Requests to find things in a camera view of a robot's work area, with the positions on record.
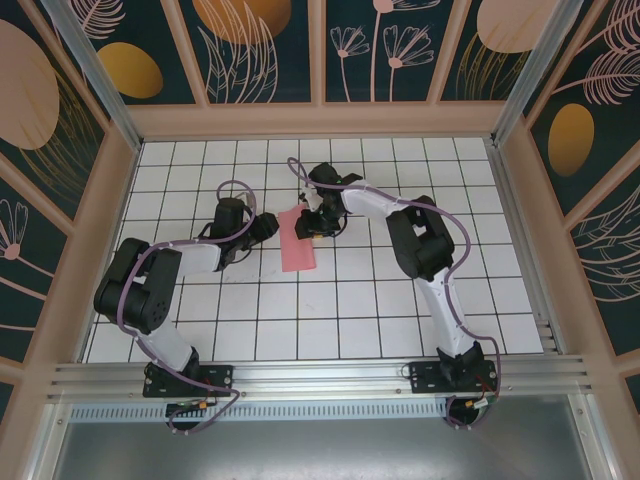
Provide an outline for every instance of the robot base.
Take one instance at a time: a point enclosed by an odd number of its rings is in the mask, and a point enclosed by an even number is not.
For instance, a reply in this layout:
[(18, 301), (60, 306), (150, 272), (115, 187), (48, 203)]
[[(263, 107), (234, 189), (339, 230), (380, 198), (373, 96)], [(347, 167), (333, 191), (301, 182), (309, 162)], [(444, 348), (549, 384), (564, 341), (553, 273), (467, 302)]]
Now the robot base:
[[(166, 370), (147, 364), (144, 369), (144, 388), (142, 396), (145, 398), (185, 398), (207, 396), (207, 390), (194, 387), (177, 379)], [(231, 388), (233, 385), (233, 367), (231, 365), (200, 366), (197, 380), (201, 383), (209, 383), (214, 387)], [(225, 392), (211, 392), (212, 397), (228, 397), (231, 394)]]
[(408, 365), (412, 393), (481, 393), (482, 383), (476, 379), (478, 375), (484, 382), (496, 389), (498, 380), (496, 376), (496, 366), (491, 360), (482, 360), (473, 367), (469, 373), (472, 382), (459, 385), (456, 388), (451, 386), (451, 382), (445, 378), (441, 371), (441, 362), (412, 362)]

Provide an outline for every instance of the pink towel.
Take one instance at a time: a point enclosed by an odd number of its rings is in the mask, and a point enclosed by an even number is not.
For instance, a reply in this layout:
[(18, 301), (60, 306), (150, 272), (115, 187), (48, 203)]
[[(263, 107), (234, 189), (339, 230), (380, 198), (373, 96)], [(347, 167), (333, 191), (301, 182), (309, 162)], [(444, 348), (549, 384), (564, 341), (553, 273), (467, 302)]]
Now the pink towel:
[(287, 212), (278, 214), (283, 272), (298, 272), (316, 268), (316, 257), (313, 254), (311, 239), (299, 240), (295, 230), (296, 220), (300, 218), (300, 212), (305, 208), (305, 205), (298, 205)]

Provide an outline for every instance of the purple cable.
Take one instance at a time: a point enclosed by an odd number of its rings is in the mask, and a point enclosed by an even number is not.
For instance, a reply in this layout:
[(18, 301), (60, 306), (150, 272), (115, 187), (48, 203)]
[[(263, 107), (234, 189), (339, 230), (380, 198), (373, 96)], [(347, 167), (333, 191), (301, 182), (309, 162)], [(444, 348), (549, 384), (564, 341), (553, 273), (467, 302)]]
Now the purple cable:
[[(366, 186), (365, 185), (327, 185), (327, 184), (324, 184), (324, 183), (314, 182), (313, 180), (311, 180), (308, 177), (307, 171), (305, 170), (305, 168), (302, 165), (302, 163), (300, 162), (300, 160), (298, 160), (297, 158), (294, 158), (294, 157), (289, 157), (287, 159), (287, 165), (289, 166), (289, 170), (291, 170), (296, 177), (298, 177), (300, 180), (303, 180), (305, 182), (306, 186), (313, 185), (314, 187), (326, 188), (328, 190), (366, 190), (366, 191), (369, 191), (369, 192), (373, 192), (373, 193), (375, 193), (377, 195), (380, 195), (381, 197), (386, 198), (387, 200), (391, 200), (393, 202), (396, 202), (396, 203), (398, 203), (400, 205), (409, 205), (409, 206), (412, 206), (412, 207), (426, 208), (427, 210), (431, 210), (433, 212), (436, 212), (436, 213), (442, 215), (443, 217), (446, 217), (449, 220), (451, 220), (454, 223), (454, 225), (456, 227), (458, 227), (458, 229), (462, 232), (462, 235), (464, 236), (465, 250), (464, 250), (464, 253), (462, 254), (462, 257), (460, 258), (460, 260), (458, 260), (456, 263), (454, 263), (451, 266), (451, 268), (449, 269), (449, 271), (447, 272), (447, 274), (444, 277), (444, 293), (445, 293), (445, 297), (447, 299), (447, 305), (451, 309), (451, 314), (453, 315), (454, 320), (458, 324), (458, 327), (464, 333), (469, 335), (471, 338), (474, 338), (476, 340), (488, 340), (491, 343), (493, 343), (493, 346), (494, 346), (494, 348), (496, 350), (496, 374), (497, 374), (497, 384), (496, 384), (495, 395), (496, 395), (496, 397), (498, 397), (499, 394), (500, 394), (500, 384), (501, 384), (501, 378), (502, 378), (502, 365), (501, 365), (501, 361), (500, 361), (500, 349), (498, 348), (498, 342), (496, 342), (496, 339), (493, 338), (493, 337), (484, 336), (484, 335), (476, 335), (475, 333), (469, 331), (469, 329), (466, 328), (462, 324), (462, 320), (460, 320), (460, 317), (458, 316), (458, 312), (456, 311), (456, 309), (455, 309), (455, 307), (453, 305), (453, 300), (451, 299), (451, 292), (449, 291), (449, 279), (451, 278), (451, 275), (453, 275), (453, 272), (455, 272), (460, 267), (460, 265), (462, 265), (462, 263), (469, 257), (469, 254), (471, 253), (471, 237), (469, 237), (469, 232), (467, 232), (467, 229), (464, 228), (464, 225), (462, 225), (460, 220), (458, 220), (456, 217), (451, 215), (449, 212), (445, 212), (441, 208), (434, 207), (433, 205), (428, 205), (426, 203), (414, 202), (413, 200), (405, 200), (404, 198), (394, 197), (393, 195), (389, 195), (388, 193), (383, 192), (382, 190), (379, 190), (379, 189), (377, 189), (375, 187), (371, 187), (369, 185), (366, 185)], [(449, 397), (449, 399), (447, 400), (446, 408), (445, 408), (445, 421), (449, 424), (449, 426), (454, 427), (454, 428), (459, 427), (459, 426), (464, 426), (464, 424), (462, 424), (461, 422), (459, 422), (455, 418), (452, 418), (451, 415), (450, 415), (451, 404), (453, 403), (453, 401), (455, 399), (456, 399), (455, 395), (453, 395), (452, 397)], [(485, 413), (485, 415), (483, 415), (475, 423), (476, 426), (479, 423), (481, 423), (482, 421), (484, 421), (486, 416), (487, 415)]]
[[(233, 183), (240, 185), (249, 194), (249, 197), (252, 200), (253, 205), (257, 204), (256, 195), (253, 192), (253, 190), (251, 190), (249, 185), (247, 185), (244, 182), (241, 182), (240, 180), (226, 180), (222, 182), (218, 186), (218, 189), (216, 190), (216, 196), (218, 197), (218, 200), (220, 200), (221, 198), (220, 192), (222, 191), (222, 188), (225, 187), (226, 185), (230, 185)], [(215, 413), (209, 420), (207, 420), (206, 422), (199, 423), (198, 425), (196, 425), (195, 427), (189, 430), (178, 430), (173, 425), (173, 420), (175, 419), (175, 417), (184, 411), (184, 410), (176, 410), (169, 417), (169, 427), (171, 428), (174, 434), (179, 433), (181, 435), (189, 435), (189, 433), (201, 432), (202, 430), (210, 426), (213, 422), (215, 422), (224, 412), (226, 412), (231, 407), (231, 405), (233, 405), (238, 400), (238, 398), (240, 398), (240, 392), (234, 388), (216, 387), (214, 385), (208, 385), (206, 383), (197, 382), (195, 380), (185, 377), (184, 375), (181, 375), (179, 372), (175, 371), (174, 369), (169, 367), (166, 363), (164, 363), (162, 360), (160, 360), (153, 352), (151, 352), (144, 345), (144, 343), (139, 341), (137, 331), (129, 329), (124, 325), (124, 318), (122, 315), (124, 312), (125, 299), (127, 298), (129, 290), (131, 289), (131, 285), (133, 284), (133, 279), (135, 278), (136, 273), (138, 273), (144, 261), (154, 251), (160, 250), (162, 248), (171, 248), (174, 246), (181, 246), (181, 245), (196, 245), (196, 244), (215, 245), (216, 243), (230, 242), (231, 240), (235, 240), (239, 236), (243, 235), (249, 229), (249, 227), (251, 226), (255, 218), (256, 218), (256, 212), (255, 212), (255, 209), (252, 209), (251, 216), (247, 224), (244, 227), (242, 227), (242, 229), (240, 229), (238, 232), (225, 238), (216, 238), (216, 239), (207, 239), (207, 240), (202, 240), (202, 239), (176, 240), (172, 242), (156, 243), (155, 245), (150, 246), (147, 250), (145, 250), (145, 252), (142, 255), (140, 255), (140, 258), (138, 258), (138, 261), (133, 266), (133, 269), (131, 270), (129, 277), (127, 278), (127, 281), (124, 284), (124, 288), (122, 289), (122, 295), (120, 296), (120, 300), (118, 302), (118, 309), (116, 312), (116, 321), (118, 323), (118, 327), (124, 333), (126, 333), (127, 335), (131, 335), (136, 340), (136, 343), (138, 344), (138, 347), (140, 347), (140, 350), (142, 350), (151, 359), (152, 363), (159, 365), (160, 367), (168, 371), (171, 375), (176, 377), (178, 380), (188, 383), (189, 385), (193, 385), (194, 387), (204, 388), (209, 392), (231, 393), (234, 395), (234, 397), (224, 407), (222, 407), (217, 413)]]

